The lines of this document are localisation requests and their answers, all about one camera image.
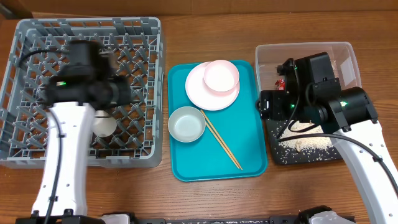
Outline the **snack wrapper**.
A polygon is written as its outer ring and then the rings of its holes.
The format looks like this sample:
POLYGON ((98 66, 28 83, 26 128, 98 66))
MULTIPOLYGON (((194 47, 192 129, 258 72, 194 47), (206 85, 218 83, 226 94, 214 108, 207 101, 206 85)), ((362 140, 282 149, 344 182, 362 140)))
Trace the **snack wrapper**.
POLYGON ((275 82, 275 89, 279 90, 279 91, 285 90, 285 80, 283 78, 281 78, 275 82))

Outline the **pink bowl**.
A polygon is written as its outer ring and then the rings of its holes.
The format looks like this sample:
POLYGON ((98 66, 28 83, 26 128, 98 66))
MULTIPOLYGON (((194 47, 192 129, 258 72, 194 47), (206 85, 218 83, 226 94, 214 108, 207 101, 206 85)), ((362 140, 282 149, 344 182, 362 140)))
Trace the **pink bowl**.
POLYGON ((215 60, 206 66, 203 79, 210 89, 227 92, 238 84, 239 71, 230 61, 215 60))

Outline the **grey bowl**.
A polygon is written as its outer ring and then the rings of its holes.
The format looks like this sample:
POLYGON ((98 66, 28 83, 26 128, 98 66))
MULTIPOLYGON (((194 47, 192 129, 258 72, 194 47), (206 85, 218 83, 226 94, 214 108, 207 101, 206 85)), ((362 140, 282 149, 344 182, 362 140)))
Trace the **grey bowl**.
POLYGON ((198 109, 183 106, 170 115, 168 129, 177 141, 193 142, 205 131, 205 117, 198 109))

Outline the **pale green cup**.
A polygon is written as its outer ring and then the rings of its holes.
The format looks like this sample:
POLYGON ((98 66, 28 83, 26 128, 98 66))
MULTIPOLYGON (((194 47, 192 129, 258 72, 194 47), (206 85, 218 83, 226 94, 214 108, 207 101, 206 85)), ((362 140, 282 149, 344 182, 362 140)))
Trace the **pale green cup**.
POLYGON ((114 133, 117 124, 116 120, 103 110, 95 111, 93 132, 100 138, 108 137, 114 133))

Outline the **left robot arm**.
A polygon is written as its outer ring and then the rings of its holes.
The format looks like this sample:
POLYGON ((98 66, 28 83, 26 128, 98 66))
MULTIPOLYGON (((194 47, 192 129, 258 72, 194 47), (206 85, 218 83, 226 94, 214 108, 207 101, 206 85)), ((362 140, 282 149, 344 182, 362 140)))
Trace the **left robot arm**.
POLYGON ((131 103, 131 88, 116 75, 110 53, 94 41, 73 40, 69 63, 45 86, 48 143, 42 183, 32 216, 51 218, 87 214, 88 150, 98 110, 131 103))

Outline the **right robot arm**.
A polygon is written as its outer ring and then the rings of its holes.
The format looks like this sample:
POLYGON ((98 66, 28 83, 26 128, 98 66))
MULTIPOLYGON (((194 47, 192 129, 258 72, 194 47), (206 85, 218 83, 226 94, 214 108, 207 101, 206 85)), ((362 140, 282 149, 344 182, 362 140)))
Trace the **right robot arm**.
POLYGON ((397 223, 397 168, 368 94, 342 89, 326 52, 278 65, 284 89, 262 90, 263 120, 284 121, 276 140, 329 138, 348 166, 371 223, 397 223))

